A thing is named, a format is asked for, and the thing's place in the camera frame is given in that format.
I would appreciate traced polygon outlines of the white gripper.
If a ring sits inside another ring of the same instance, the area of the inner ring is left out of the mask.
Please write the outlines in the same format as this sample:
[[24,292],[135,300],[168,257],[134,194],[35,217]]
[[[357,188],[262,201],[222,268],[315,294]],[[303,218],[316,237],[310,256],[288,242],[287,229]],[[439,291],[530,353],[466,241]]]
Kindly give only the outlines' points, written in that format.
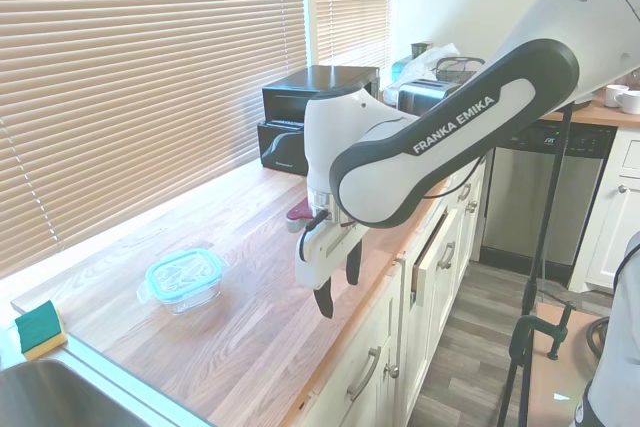
[[313,229],[305,228],[296,251],[296,281],[314,290],[320,313],[332,318],[334,303],[331,294],[332,274],[345,268],[346,280],[355,286],[359,282],[364,226],[353,223],[347,227],[321,221]]

